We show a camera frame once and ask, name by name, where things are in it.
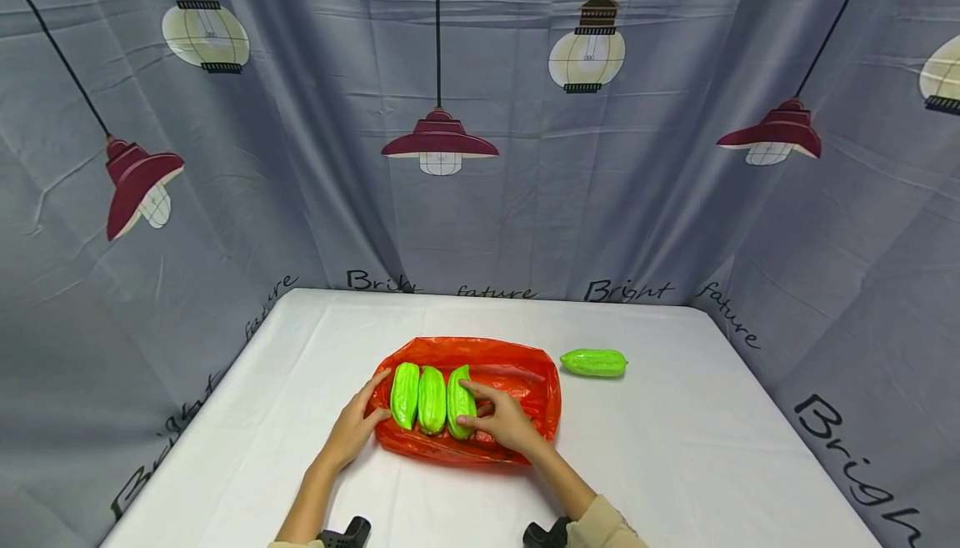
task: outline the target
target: forearm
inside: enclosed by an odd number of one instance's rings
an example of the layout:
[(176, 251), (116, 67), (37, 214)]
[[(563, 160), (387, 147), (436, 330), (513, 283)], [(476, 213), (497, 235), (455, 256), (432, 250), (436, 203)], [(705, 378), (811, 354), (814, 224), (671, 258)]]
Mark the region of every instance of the forearm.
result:
[(289, 514), (277, 532), (277, 541), (306, 544), (316, 540), (323, 528), (323, 517), (327, 514), (327, 504), (336, 478), (336, 467), (321, 460), (310, 465), (303, 475), (294, 504), (290, 506)]
[(570, 519), (580, 521), (598, 494), (547, 441), (533, 442), (524, 455), (556, 494), (563, 512)]

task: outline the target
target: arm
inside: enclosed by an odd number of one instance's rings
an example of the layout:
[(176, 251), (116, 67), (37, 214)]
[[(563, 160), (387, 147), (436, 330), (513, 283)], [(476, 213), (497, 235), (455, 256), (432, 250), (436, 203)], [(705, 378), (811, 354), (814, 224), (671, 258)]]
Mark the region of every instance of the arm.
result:
[(330, 491), (338, 473), (339, 470), (320, 458), (310, 465), (303, 475), (294, 504), (277, 532), (277, 541), (307, 544), (316, 540), (323, 529), (323, 517), (327, 514)]
[(563, 511), (573, 523), (567, 525), (569, 548), (647, 548), (637, 532), (607, 500), (573, 470), (549, 442), (537, 433), (520, 404), (510, 395), (486, 385), (461, 381), (475, 395), (490, 400), (477, 416), (460, 416), (463, 426), (485, 430), (501, 446), (525, 455), (537, 468)]
[(553, 490), (563, 512), (566, 512), (571, 520), (580, 521), (598, 497), (598, 493), (587, 485), (587, 482), (541, 435), (537, 434), (537, 439), (531, 441), (531, 445), (524, 449), (523, 455), (537, 468), (546, 485), (550, 486), (550, 490)]
[(390, 418), (390, 410), (386, 409), (374, 410), (364, 418), (364, 410), (367, 402), (370, 402), (373, 389), (389, 374), (390, 370), (385, 370), (370, 379), (343, 407), (330, 430), (327, 444), (303, 475), (294, 504), (290, 506), (289, 514), (277, 532), (277, 542), (305, 545), (316, 540), (317, 534), (323, 529), (323, 517), (327, 514), (330, 492), (333, 491), (337, 475), (358, 457), (377, 423)]

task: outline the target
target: hanging lamp print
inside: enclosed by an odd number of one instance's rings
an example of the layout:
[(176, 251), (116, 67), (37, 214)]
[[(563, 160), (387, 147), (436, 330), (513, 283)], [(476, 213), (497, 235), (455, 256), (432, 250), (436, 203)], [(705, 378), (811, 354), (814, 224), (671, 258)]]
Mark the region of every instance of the hanging lamp print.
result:
[(803, 80), (800, 82), (800, 87), (797, 88), (794, 98), (786, 100), (783, 104), (771, 110), (763, 120), (760, 120), (759, 124), (722, 136), (717, 141), (720, 148), (747, 150), (747, 164), (751, 164), (753, 167), (770, 167), (772, 164), (781, 163), (786, 160), (791, 152), (820, 159), (823, 145), (820, 136), (813, 128), (813, 116), (807, 108), (803, 107), (800, 94), (803, 92), (803, 88), (807, 86), (810, 74), (813, 73), (813, 69), (823, 55), (823, 49), (827, 47), (827, 42), (833, 35), (833, 31), (838, 27), (840, 17), (847, 9), (848, 4), (850, 4), (850, 0), (844, 0), (844, 3), (840, 6), (837, 16), (833, 19), (833, 24), (827, 31), (827, 36), (823, 38), (820, 49), (817, 50), (813, 62), (810, 62), (810, 66), (807, 68), (807, 74), (803, 75)]
[(923, 64), (920, 93), (927, 110), (960, 114), (960, 36), (944, 43)]
[(437, 106), (421, 118), (410, 135), (387, 143), (380, 152), (388, 158), (417, 158), (419, 168), (428, 175), (448, 176), (460, 173), (464, 158), (491, 158), (500, 152), (486, 139), (467, 134), (463, 124), (443, 110), (441, 100), (441, 28), (440, 0), (434, 0), (434, 28), (437, 47)]
[(51, 34), (37, 4), (34, 4), (33, 0), (25, 2), (30, 6), (33, 16), (37, 18), (43, 34), (56, 51), (66, 72), (70, 74), (70, 79), (73, 79), (80, 91), (90, 114), (97, 120), (103, 135), (107, 136), (107, 173), (115, 188), (107, 215), (107, 239), (112, 242), (130, 231), (141, 217), (154, 229), (163, 227), (170, 219), (170, 194), (167, 194), (166, 183), (183, 171), (183, 158), (172, 152), (149, 155), (136, 143), (127, 143), (113, 137), (100, 112), (93, 105), (87, 89)]
[(241, 73), (250, 60), (247, 30), (217, 0), (177, 0), (160, 28), (179, 59), (208, 73)]
[(597, 93), (623, 67), (627, 44), (617, 30), (617, 0), (587, 0), (580, 24), (550, 51), (553, 81), (567, 93)]
[(107, 217), (107, 239), (130, 231), (142, 217), (153, 229), (170, 220), (166, 183), (183, 171), (183, 158), (173, 152), (147, 154), (136, 143), (107, 136), (107, 173), (116, 188)]

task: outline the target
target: bitter melon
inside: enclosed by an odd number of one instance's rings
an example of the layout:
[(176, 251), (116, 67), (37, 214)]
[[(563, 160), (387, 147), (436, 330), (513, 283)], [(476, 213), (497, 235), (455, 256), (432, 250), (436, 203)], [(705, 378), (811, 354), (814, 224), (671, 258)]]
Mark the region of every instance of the bitter melon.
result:
[(442, 432), (443, 423), (447, 422), (447, 386), (443, 384), (443, 373), (433, 366), (423, 367), (417, 422), (419, 430), (425, 435)]
[(560, 362), (571, 373), (586, 377), (619, 377), (627, 371), (627, 359), (616, 350), (574, 350)]
[(414, 427), (419, 401), (419, 366), (403, 363), (393, 371), (393, 387), (390, 389), (390, 411), (393, 420), (404, 429)]
[(473, 392), (460, 385), (460, 379), (470, 380), (470, 366), (464, 364), (458, 370), (450, 373), (447, 380), (447, 428), (455, 440), (466, 440), (473, 435), (473, 429), (457, 424), (457, 417), (461, 415), (478, 415), (478, 403)]

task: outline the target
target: red lamp shade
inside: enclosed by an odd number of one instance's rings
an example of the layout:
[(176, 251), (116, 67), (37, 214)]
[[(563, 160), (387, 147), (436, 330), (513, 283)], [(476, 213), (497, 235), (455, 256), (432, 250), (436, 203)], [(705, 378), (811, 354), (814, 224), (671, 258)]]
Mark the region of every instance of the red lamp shade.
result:
[(810, 111), (800, 98), (790, 98), (767, 113), (762, 122), (722, 136), (717, 145), (727, 149), (750, 149), (747, 163), (764, 167), (785, 160), (791, 150), (820, 158), (820, 137), (810, 124)]
[(116, 186), (107, 217), (107, 239), (130, 231), (141, 215), (154, 228), (170, 218), (170, 196), (163, 187), (183, 170), (183, 158), (172, 152), (149, 155), (136, 143), (107, 138), (107, 173)]
[(387, 143), (380, 152), (389, 158), (417, 158), (421, 170), (450, 175), (460, 170), (461, 158), (490, 158), (500, 152), (486, 139), (467, 135), (463, 124), (441, 108), (417, 121), (414, 132)]

